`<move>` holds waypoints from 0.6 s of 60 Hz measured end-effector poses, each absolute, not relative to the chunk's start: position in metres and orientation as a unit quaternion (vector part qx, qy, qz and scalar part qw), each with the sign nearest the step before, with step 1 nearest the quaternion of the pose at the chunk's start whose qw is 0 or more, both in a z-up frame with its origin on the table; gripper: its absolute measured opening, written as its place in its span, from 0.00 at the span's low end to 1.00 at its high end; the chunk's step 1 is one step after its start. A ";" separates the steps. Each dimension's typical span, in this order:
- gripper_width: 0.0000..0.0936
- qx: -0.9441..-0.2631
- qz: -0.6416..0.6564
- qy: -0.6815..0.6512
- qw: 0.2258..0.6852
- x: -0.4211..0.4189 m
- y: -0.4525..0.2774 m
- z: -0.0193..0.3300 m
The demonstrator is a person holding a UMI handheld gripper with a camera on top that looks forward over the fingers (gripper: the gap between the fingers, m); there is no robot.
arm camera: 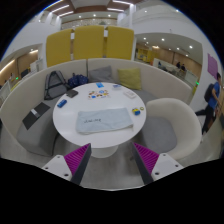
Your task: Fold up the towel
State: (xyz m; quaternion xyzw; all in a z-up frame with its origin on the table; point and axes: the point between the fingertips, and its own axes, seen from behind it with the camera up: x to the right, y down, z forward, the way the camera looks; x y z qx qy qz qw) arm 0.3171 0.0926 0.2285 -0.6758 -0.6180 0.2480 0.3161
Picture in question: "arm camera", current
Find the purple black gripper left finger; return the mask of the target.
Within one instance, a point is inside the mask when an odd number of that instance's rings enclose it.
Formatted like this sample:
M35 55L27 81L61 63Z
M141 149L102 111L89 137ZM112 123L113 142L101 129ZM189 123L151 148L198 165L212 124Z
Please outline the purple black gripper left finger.
M67 154L64 159L72 173L71 182L79 185L83 178L85 169L91 156L91 144L88 143L71 153Z

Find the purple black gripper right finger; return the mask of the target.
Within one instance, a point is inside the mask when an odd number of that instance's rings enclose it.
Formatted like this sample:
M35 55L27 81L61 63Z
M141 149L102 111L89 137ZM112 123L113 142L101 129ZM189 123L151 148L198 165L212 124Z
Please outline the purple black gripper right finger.
M132 144L132 154L141 174L143 183L150 184L153 168L159 158L159 154L137 143Z

